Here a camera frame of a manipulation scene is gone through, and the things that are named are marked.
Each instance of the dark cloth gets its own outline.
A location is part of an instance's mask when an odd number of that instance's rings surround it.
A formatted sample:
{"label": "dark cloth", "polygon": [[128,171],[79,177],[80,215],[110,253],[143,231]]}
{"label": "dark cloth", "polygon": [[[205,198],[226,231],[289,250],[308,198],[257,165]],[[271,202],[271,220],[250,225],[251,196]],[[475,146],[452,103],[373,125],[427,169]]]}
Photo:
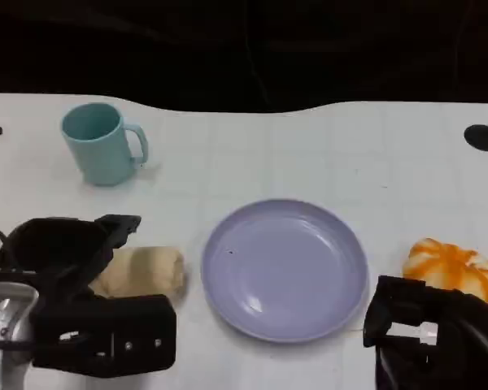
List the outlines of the dark cloth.
{"label": "dark cloth", "polygon": [[0,92],[184,111],[488,102],[488,0],[0,0]]}

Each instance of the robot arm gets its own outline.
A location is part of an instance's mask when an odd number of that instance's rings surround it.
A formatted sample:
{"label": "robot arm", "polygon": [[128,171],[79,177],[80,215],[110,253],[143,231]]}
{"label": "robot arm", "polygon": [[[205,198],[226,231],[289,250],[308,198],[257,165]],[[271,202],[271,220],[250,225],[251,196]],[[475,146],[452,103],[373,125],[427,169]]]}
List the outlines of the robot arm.
{"label": "robot arm", "polygon": [[[438,325],[435,345],[387,335],[393,323],[423,322]],[[378,389],[488,388],[488,305],[473,295],[380,276],[364,346],[376,347]]]}
{"label": "robot arm", "polygon": [[166,370],[176,314],[163,295],[104,299],[88,285],[139,217],[32,219],[0,233],[0,390],[20,390],[29,364],[99,378]]}

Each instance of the mug handle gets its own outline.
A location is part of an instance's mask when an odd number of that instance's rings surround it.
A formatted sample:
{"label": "mug handle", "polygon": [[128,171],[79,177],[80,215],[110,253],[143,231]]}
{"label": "mug handle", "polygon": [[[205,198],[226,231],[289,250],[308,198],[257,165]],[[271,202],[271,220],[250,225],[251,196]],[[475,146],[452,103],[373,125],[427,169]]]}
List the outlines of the mug handle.
{"label": "mug handle", "polygon": [[145,133],[143,129],[138,124],[125,123],[124,129],[129,132],[135,132],[139,143],[141,144],[141,150],[143,152],[142,157],[132,157],[135,164],[144,164],[148,161],[148,141],[146,140]]}

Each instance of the orange pumpkin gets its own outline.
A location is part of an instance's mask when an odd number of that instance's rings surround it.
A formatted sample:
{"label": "orange pumpkin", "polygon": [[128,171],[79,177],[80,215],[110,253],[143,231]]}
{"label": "orange pumpkin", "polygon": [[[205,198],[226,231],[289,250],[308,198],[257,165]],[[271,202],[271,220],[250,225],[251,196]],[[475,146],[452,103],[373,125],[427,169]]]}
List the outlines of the orange pumpkin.
{"label": "orange pumpkin", "polygon": [[488,259],[475,250],[425,238],[412,247],[403,277],[435,288],[456,288],[488,303]]}

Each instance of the white table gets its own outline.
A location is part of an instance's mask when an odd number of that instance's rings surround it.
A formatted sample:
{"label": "white table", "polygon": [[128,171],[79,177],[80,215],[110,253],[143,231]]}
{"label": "white table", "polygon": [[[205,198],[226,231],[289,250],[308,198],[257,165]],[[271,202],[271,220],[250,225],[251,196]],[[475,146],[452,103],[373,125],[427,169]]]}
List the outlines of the white table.
{"label": "white table", "polygon": [[[114,188],[83,184],[59,121],[73,106],[110,102],[139,123],[151,159]],[[302,345],[252,340],[209,310],[200,250],[231,210],[295,197],[342,217],[364,245],[372,286],[398,275],[421,237],[488,256],[488,153],[463,131],[488,124],[488,105],[351,102],[289,114],[159,110],[110,97],[0,94],[0,229],[33,217],[95,219],[136,214],[128,245],[176,245],[190,287],[177,308],[175,366],[123,379],[87,379],[31,369],[29,389],[299,390],[374,389],[361,319],[341,335]]]}

